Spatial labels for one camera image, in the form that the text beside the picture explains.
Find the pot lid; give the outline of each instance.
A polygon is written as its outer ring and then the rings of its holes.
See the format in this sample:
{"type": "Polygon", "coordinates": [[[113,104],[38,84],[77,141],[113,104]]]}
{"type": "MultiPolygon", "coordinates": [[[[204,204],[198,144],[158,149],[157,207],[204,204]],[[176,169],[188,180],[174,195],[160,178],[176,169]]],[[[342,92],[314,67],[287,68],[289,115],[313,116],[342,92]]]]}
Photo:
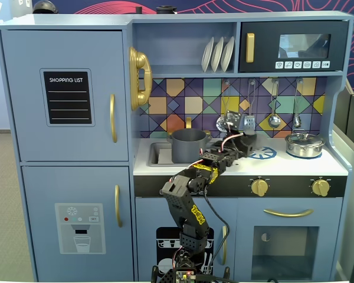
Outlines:
{"type": "Polygon", "coordinates": [[[290,144],[297,146],[322,146],[325,144],[325,141],[314,134],[289,134],[286,137],[286,141],[290,144]]]}

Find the toy kitchen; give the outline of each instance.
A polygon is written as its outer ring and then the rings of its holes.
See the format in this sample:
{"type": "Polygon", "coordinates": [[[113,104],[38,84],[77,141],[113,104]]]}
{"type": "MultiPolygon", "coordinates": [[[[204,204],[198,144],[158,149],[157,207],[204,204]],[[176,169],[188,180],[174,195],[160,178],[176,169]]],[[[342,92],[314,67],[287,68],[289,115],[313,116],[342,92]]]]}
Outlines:
{"type": "Polygon", "coordinates": [[[335,11],[0,25],[35,280],[163,277],[182,242],[162,189],[216,146],[241,158],[191,192],[209,225],[201,272],[334,281],[352,169],[332,128],[352,29],[335,11]]]}

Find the gold telephone handset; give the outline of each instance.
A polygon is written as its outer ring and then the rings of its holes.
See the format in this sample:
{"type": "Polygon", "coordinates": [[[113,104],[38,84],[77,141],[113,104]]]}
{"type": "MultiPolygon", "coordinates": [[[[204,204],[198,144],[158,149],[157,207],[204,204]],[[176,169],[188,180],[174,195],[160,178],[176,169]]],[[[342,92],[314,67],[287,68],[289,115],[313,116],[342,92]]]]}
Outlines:
{"type": "Polygon", "coordinates": [[[130,47],[130,84],[131,84],[131,109],[148,102],[152,90],[152,70],[147,56],[130,47]],[[139,69],[144,70],[144,90],[139,89],[139,69]]]}

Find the floor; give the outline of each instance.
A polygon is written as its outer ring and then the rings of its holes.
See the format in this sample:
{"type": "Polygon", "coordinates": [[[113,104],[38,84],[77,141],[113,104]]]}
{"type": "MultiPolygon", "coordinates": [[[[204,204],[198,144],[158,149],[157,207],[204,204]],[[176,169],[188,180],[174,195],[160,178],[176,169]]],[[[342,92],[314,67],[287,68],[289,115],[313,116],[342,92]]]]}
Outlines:
{"type": "Polygon", "coordinates": [[[34,281],[10,134],[0,134],[0,281],[34,281]]]}

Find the stove burner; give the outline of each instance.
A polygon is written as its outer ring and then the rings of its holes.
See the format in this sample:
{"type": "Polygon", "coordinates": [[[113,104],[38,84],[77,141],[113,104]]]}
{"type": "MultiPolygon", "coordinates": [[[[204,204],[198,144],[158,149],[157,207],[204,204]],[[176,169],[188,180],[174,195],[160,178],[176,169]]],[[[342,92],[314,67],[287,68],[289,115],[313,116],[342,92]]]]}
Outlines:
{"type": "Polygon", "coordinates": [[[274,149],[264,146],[263,149],[253,151],[253,154],[249,157],[253,159],[270,159],[276,156],[277,152],[274,149]]]}

